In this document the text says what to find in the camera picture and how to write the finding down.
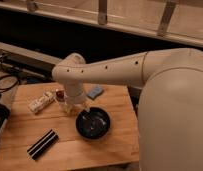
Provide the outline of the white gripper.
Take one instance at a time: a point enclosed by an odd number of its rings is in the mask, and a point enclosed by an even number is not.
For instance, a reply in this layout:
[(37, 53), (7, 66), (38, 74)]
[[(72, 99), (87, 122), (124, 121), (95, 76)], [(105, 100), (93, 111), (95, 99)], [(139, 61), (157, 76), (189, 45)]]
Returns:
[(64, 88), (64, 111), (71, 114), (73, 110), (83, 110), (84, 114), (90, 114), (90, 107), (86, 104), (86, 93), (83, 87)]

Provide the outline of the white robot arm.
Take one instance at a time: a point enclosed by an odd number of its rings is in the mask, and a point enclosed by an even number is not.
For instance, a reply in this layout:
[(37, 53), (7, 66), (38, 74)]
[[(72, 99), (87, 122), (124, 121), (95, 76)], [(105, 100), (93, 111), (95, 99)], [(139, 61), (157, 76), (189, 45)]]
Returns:
[(85, 101), (85, 83), (140, 88), (140, 171), (203, 171), (203, 51), (147, 51), (91, 64), (72, 53), (52, 77), (70, 104)]

